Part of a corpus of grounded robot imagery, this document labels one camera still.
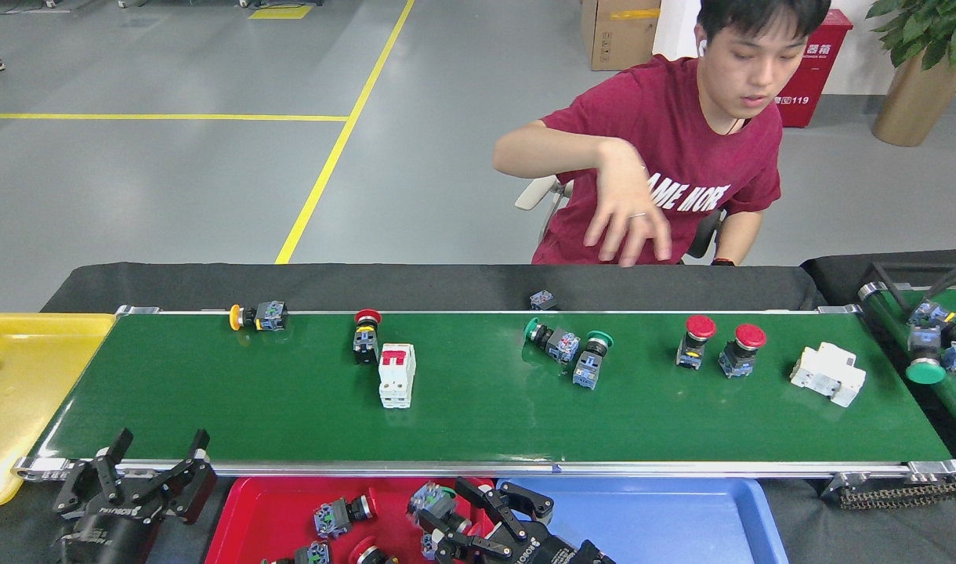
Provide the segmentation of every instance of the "epoxy floor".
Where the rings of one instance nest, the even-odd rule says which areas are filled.
[[[30,0],[0,11],[30,9]],[[493,143],[610,76],[575,0],[66,0],[0,15],[0,311],[79,266],[527,263],[546,204]],[[786,131],[747,264],[956,248],[956,103],[922,146],[829,96]]]

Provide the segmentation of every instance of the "young man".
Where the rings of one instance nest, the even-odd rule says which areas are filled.
[[[493,166],[520,178],[575,179],[534,264],[675,263],[697,223],[728,215],[718,264],[740,264],[781,196],[781,115],[829,0],[701,0],[697,58],[657,55],[506,133]]]

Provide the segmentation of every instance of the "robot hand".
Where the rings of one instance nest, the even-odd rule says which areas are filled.
[[[496,527],[485,537],[468,535],[457,526],[463,518],[450,512],[434,514],[411,507],[418,524],[432,535],[439,564],[474,561],[476,564],[615,564],[592,542],[576,549],[547,529],[553,500],[521,486],[503,482],[498,489],[473,485],[457,478],[454,490],[472,506],[485,511]],[[520,521],[513,512],[531,518]]]

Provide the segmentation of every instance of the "blue tray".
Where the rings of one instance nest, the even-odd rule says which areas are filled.
[[[753,479],[505,478],[554,499],[549,530],[617,564],[787,564]]]

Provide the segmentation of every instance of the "potted plant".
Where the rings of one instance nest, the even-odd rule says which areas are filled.
[[[872,132],[918,146],[956,93],[956,0],[876,0],[865,18],[895,14],[872,31],[896,68]]]

